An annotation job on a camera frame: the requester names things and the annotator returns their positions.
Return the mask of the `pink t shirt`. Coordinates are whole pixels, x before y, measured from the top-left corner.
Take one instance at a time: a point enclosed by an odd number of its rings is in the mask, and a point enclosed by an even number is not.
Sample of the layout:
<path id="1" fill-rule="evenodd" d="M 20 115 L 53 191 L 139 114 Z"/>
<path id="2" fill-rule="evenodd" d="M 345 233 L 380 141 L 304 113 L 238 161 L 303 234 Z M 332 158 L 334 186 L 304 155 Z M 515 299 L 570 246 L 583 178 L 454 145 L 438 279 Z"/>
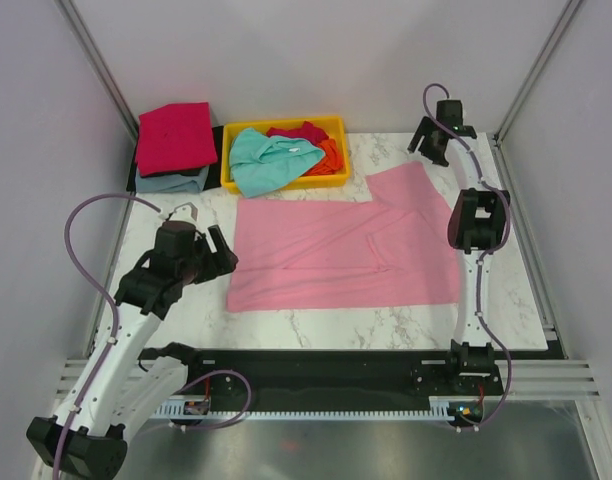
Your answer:
<path id="1" fill-rule="evenodd" d="M 232 313 L 456 303 L 451 209 L 424 166 L 366 178 L 367 202 L 242 199 Z"/>

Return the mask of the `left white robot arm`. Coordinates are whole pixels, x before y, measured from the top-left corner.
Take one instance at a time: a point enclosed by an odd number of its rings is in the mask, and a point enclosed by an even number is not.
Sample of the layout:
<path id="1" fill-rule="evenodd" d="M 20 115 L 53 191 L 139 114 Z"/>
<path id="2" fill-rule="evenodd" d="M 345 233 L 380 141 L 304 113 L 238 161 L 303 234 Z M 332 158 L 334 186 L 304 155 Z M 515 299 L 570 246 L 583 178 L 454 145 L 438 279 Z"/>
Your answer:
<path id="1" fill-rule="evenodd" d="M 132 387 L 126 383 L 184 288 L 230 274 L 237 262 L 219 226 L 201 233 L 192 222 L 162 223 L 153 248 L 121 278 L 111 299 L 111 325 L 75 385 L 52 416 L 34 418 L 27 429 L 27 439 L 55 476 L 114 478 L 150 415 L 173 393 L 202 388 L 204 367 L 167 353 L 158 354 Z"/>

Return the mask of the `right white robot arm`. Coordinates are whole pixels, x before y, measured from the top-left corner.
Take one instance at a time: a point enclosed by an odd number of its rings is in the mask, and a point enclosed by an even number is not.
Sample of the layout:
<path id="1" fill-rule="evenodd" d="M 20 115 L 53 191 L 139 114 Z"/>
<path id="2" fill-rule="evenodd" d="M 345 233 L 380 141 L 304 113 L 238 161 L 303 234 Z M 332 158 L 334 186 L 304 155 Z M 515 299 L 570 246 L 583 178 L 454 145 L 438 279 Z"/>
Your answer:
<path id="1" fill-rule="evenodd" d="M 439 100 L 434 114 L 420 121 L 408 151 L 418 152 L 432 164 L 450 167 L 459 193 L 447 223 L 447 240 L 458 255 L 461 291 L 457 324 L 447 352 L 444 381 L 463 394 L 482 388 L 498 395 L 504 390 L 495 362 L 500 342 L 485 323 L 493 254 L 510 235 L 510 195 L 484 178 L 481 162 L 471 143 L 473 127 L 464 123 L 462 102 Z"/>

